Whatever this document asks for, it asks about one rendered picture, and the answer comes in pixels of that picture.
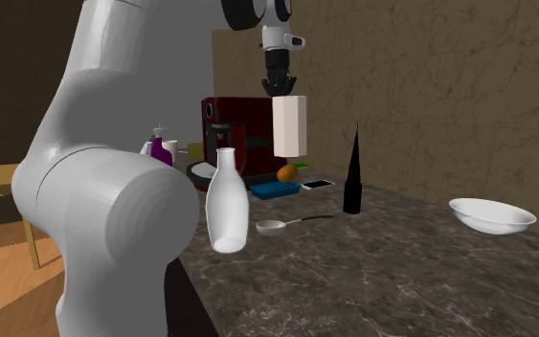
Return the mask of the white bowl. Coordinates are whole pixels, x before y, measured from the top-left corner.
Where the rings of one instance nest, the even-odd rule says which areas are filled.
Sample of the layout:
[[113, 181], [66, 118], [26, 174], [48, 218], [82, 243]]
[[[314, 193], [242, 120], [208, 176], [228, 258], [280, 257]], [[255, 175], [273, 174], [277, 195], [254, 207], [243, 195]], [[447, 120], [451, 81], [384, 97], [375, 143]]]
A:
[[464, 225], [494, 236], [522, 232], [537, 221], [533, 213], [493, 200], [456, 198], [449, 201], [449, 206]]

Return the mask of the silver black-handled measuring spoon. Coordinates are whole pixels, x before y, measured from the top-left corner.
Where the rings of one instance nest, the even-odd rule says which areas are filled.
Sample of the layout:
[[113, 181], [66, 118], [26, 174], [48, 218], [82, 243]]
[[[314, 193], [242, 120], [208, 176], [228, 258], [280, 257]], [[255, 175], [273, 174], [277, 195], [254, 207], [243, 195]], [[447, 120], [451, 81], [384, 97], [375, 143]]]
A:
[[287, 222], [279, 221], [279, 220], [261, 220], [256, 223], [256, 229], [263, 236], [277, 236], [290, 224], [307, 221], [311, 219], [319, 219], [319, 218], [332, 218], [332, 215], [330, 214], [313, 215], [313, 216], [294, 219]]

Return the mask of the purple spray bottle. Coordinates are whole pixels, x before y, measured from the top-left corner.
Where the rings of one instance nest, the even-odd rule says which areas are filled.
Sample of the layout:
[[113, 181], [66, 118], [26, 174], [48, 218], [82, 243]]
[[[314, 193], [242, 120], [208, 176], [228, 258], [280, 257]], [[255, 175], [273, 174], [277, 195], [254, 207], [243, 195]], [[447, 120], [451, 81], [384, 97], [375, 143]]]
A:
[[164, 127], [161, 127], [161, 124], [158, 124], [153, 129], [153, 135], [154, 137], [151, 139], [151, 148], [149, 151], [149, 155], [152, 158], [155, 158], [169, 166], [173, 165], [173, 158], [172, 154], [169, 150], [163, 148], [163, 137], [162, 133], [166, 129]]

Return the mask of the black cone-shaped bottle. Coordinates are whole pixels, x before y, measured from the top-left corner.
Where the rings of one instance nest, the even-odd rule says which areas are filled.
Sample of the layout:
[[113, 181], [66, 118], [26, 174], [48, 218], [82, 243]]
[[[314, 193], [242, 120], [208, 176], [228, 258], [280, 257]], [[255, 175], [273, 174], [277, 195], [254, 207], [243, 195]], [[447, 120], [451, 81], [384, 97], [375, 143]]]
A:
[[358, 214], [362, 204], [362, 182], [359, 156], [358, 132], [355, 132], [352, 152], [348, 165], [348, 175], [344, 188], [343, 212]]

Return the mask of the blue ice cube tray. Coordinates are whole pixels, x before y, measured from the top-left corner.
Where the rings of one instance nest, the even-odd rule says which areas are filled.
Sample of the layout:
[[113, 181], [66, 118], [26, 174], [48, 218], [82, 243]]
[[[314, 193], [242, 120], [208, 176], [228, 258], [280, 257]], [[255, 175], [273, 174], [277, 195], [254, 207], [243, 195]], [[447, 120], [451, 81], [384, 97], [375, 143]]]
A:
[[296, 182], [271, 182], [250, 187], [253, 196], [268, 200], [299, 193], [301, 185]]

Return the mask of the white cup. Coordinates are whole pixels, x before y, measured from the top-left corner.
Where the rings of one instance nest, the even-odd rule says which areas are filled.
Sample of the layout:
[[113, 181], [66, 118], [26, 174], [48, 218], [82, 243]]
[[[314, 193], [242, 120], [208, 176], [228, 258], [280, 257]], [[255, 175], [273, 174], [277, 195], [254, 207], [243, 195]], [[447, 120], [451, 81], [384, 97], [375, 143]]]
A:
[[178, 141], [177, 140], [165, 140], [162, 142], [162, 146], [165, 150], [171, 153], [172, 163], [176, 162], [178, 153]]

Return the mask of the tall beige box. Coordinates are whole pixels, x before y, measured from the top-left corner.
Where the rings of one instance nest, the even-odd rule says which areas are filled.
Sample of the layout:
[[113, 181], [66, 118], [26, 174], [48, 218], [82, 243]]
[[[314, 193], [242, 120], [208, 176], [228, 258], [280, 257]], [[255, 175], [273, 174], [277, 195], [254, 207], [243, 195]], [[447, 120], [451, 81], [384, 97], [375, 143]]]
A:
[[274, 155], [297, 158], [307, 151], [306, 96], [272, 99]]

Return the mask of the orange fruit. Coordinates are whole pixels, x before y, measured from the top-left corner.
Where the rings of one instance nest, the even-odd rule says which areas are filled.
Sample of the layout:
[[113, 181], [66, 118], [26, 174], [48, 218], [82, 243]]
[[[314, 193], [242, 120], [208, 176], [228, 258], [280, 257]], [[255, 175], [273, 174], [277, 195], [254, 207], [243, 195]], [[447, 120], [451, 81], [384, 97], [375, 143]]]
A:
[[293, 182], [299, 175], [298, 168], [293, 164], [287, 164], [277, 172], [277, 179], [282, 183]]

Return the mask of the red coffee machine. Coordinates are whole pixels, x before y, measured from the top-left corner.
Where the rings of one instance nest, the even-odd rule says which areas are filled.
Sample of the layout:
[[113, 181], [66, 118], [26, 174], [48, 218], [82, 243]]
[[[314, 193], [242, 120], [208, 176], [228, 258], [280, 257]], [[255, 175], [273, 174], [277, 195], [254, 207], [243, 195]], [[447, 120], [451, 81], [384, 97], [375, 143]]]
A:
[[274, 155], [269, 98], [208, 97], [201, 101], [201, 112], [206, 163], [214, 167], [216, 151], [231, 147], [246, 186], [277, 180], [277, 172], [287, 161]]

